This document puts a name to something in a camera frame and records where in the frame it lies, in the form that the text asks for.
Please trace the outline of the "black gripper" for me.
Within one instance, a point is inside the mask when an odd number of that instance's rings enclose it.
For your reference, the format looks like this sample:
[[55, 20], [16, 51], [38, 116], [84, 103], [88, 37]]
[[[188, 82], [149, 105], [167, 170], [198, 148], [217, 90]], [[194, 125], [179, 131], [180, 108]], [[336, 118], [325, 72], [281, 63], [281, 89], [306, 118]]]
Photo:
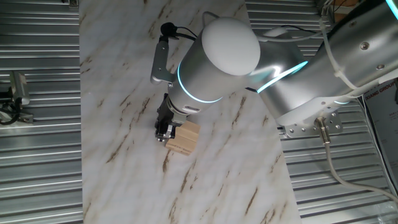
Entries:
[[164, 99], [157, 109], [157, 119], [155, 122], [155, 137], [159, 142], [166, 139], [175, 138], [175, 128], [186, 122], [188, 113], [181, 112], [174, 107], [168, 93], [164, 94]]

